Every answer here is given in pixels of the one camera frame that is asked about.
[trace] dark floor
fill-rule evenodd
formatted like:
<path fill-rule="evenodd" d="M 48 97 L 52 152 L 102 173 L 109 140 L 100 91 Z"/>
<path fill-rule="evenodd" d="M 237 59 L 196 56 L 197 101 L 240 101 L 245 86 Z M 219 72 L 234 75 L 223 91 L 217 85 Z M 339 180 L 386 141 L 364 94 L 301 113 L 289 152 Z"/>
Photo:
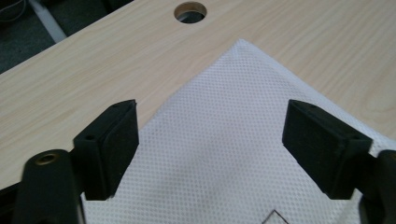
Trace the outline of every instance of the dark floor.
<path fill-rule="evenodd" d="M 131 2 L 131 0 L 108 1 L 114 9 Z M 43 3 L 66 35 L 72 35 L 107 15 L 101 0 L 45 0 Z M 4 11 L 2 8 L 4 6 L 0 5 L 0 21 L 18 15 L 22 4 Z M 27 4 L 20 18 L 13 22 L 0 22 L 0 74 L 53 44 L 50 35 Z"/>

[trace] wooden table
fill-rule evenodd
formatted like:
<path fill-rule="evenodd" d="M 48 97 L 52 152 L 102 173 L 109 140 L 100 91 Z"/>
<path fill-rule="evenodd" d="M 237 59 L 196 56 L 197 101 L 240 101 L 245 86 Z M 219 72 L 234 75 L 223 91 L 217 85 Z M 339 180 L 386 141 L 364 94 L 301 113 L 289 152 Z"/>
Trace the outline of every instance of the wooden table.
<path fill-rule="evenodd" d="M 244 38 L 356 118 L 396 138 L 396 2 L 135 0 L 0 76 L 0 189 L 38 152 L 72 139 L 109 105 L 136 99 L 142 128 L 161 104 Z"/>

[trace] white cloth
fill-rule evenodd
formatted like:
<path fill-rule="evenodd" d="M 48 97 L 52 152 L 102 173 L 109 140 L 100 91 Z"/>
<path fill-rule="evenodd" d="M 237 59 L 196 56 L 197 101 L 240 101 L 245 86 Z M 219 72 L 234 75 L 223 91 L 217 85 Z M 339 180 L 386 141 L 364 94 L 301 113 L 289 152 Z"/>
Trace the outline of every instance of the white cloth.
<path fill-rule="evenodd" d="M 283 147 L 289 99 L 318 105 L 370 136 L 374 155 L 396 148 L 239 40 L 140 131 L 116 196 L 84 202 L 88 223 L 359 223 L 360 193 L 328 199 Z"/>

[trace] light wood tabletop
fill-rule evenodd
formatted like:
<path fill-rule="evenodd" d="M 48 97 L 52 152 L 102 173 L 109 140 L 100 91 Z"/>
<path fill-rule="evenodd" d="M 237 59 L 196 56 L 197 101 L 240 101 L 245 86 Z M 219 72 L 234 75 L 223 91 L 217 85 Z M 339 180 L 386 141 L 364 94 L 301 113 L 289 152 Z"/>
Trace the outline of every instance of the light wood tabletop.
<path fill-rule="evenodd" d="M 396 2 L 135 0 L 0 75 L 0 189 L 38 152 L 73 138 L 108 106 L 136 99 L 139 128 L 239 38 L 380 133 L 396 138 Z"/>

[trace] round hole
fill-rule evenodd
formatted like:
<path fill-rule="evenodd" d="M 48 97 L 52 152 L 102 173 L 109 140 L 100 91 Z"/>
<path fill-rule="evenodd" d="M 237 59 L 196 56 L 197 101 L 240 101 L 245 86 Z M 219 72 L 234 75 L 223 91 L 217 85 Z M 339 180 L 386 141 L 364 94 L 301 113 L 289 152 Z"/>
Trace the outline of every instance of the round hole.
<path fill-rule="evenodd" d="M 95 139 L 95 135 L 89 134 L 89 135 L 85 136 L 85 139 L 93 140 L 93 139 Z"/>
<path fill-rule="evenodd" d="M 35 161 L 35 164 L 37 164 L 37 165 L 47 165 L 47 164 L 50 164 L 50 163 L 56 161 L 56 159 L 58 159 L 58 154 L 49 153 L 49 154 L 45 154 L 42 157 L 38 158 Z"/>
<path fill-rule="evenodd" d="M 206 7 L 197 2 L 186 2 L 175 9 L 175 18 L 183 23 L 196 23 L 206 16 Z"/>

